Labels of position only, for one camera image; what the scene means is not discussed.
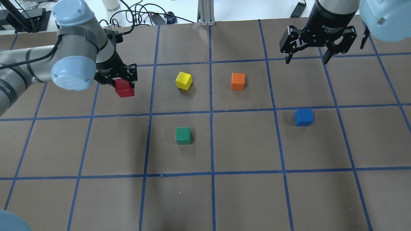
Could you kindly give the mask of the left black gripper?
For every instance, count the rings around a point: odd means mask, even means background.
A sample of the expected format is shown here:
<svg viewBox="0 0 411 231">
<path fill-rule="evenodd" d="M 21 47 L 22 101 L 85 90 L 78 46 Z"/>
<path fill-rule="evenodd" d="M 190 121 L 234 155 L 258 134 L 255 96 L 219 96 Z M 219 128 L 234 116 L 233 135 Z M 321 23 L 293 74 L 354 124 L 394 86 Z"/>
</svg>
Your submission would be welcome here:
<svg viewBox="0 0 411 231">
<path fill-rule="evenodd" d="M 135 88 L 135 82 L 138 81 L 137 65 L 125 65 L 119 60 L 107 60 L 96 64 L 94 80 L 99 84 L 115 86 L 115 80 L 118 78 L 127 81 L 131 88 Z"/>
</svg>

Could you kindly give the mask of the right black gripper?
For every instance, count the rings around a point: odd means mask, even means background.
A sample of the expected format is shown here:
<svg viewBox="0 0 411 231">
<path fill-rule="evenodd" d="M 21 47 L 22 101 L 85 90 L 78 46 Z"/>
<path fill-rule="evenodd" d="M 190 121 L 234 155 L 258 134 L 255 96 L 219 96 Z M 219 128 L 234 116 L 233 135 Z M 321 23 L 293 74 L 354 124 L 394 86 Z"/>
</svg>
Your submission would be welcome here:
<svg viewBox="0 0 411 231">
<path fill-rule="evenodd" d="M 296 52 L 308 47 L 327 47 L 322 58 L 324 65 L 334 55 L 347 53 L 357 38 L 355 27 L 349 23 L 350 13 L 337 13 L 325 5 L 314 5 L 304 28 L 289 25 L 279 42 L 286 64 Z"/>
</svg>

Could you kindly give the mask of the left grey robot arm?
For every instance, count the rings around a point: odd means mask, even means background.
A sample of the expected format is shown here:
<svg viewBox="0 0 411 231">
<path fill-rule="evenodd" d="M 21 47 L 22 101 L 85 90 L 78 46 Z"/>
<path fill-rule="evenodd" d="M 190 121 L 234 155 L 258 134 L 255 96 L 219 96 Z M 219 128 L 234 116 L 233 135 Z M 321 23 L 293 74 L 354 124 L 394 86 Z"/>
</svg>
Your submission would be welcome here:
<svg viewBox="0 0 411 231">
<path fill-rule="evenodd" d="M 122 98 L 135 95 L 136 64 L 123 63 L 116 50 L 122 34 L 102 28 L 83 0 L 62 0 L 52 15 L 59 26 L 56 44 L 1 51 L 2 115 L 37 83 L 84 91 L 97 81 Z"/>
</svg>

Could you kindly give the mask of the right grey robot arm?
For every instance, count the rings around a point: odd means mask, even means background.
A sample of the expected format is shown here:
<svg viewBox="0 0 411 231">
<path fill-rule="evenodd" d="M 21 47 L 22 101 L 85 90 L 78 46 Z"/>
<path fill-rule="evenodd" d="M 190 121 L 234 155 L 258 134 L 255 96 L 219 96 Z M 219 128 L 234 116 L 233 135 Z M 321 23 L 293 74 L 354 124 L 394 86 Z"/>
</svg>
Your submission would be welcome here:
<svg viewBox="0 0 411 231">
<path fill-rule="evenodd" d="M 409 38 L 410 10 L 409 0 L 316 0 L 304 28 L 289 25 L 279 49 L 289 64 L 298 51 L 326 47 L 322 62 L 327 64 L 334 55 L 348 52 L 357 38 L 355 27 L 349 25 L 357 12 L 365 24 L 363 48 L 369 35 L 388 42 Z"/>
</svg>

